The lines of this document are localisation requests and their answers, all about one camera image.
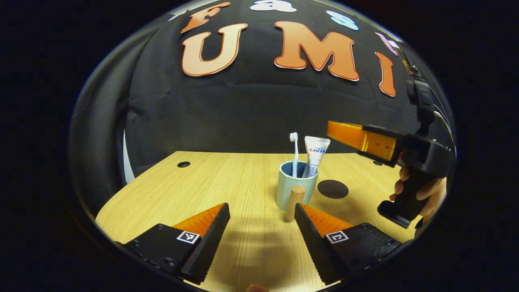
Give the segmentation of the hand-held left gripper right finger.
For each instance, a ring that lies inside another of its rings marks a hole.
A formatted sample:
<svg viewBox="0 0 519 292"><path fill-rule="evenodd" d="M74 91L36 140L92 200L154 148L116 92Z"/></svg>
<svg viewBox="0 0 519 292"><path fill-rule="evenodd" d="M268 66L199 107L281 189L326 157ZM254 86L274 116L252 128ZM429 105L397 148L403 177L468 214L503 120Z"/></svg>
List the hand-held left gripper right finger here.
<svg viewBox="0 0 519 292"><path fill-rule="evenodd" d="M294 218L326 285L365 274L402 245L370 223L352 225L305 204L295 205Z"/></svg>

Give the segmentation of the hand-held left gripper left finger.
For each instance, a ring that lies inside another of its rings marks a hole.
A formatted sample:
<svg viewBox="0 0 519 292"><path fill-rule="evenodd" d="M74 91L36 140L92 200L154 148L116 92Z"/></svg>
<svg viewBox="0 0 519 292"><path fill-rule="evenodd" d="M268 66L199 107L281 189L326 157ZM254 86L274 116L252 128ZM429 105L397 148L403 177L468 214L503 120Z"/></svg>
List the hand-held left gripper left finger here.
<svg viewBox="0 0 519 292"><path fill-rule="evenodd" d="M115 244L156 270L200 284L229 220L229 205L222 203L173 226L158 223L126 243Z"/></svg>

